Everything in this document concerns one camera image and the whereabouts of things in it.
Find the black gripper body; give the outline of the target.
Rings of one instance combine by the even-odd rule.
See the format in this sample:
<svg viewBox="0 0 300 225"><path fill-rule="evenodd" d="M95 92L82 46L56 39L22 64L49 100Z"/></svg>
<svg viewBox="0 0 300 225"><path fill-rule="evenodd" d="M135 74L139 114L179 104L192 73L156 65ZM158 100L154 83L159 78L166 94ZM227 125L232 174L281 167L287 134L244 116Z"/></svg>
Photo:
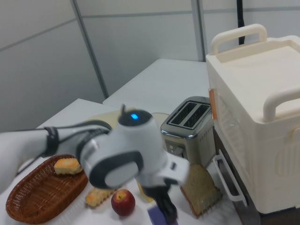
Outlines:
<svg viewBox="0 0 300 225"><path fill-rule="evenodd" d="M168 194L172 184L175 184L173 180L164 179L163 185L154 185L151 187L143 185L143 191L147 196L152 197L155 200L158 207L174 208L175 206Z"/></svg>

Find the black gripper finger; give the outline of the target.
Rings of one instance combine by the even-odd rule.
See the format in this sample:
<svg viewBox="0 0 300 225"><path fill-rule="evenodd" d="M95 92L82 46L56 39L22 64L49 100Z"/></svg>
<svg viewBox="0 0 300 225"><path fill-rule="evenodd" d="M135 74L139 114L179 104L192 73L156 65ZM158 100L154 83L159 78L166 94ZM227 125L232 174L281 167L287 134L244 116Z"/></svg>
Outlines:
<svg viewBox="0 0 300 225"><path fill-rule="evenodd" d="M177 209L169 196L163 196L156 199L156 203L162 212L167 223L174 223L177 219Z"/></svg>

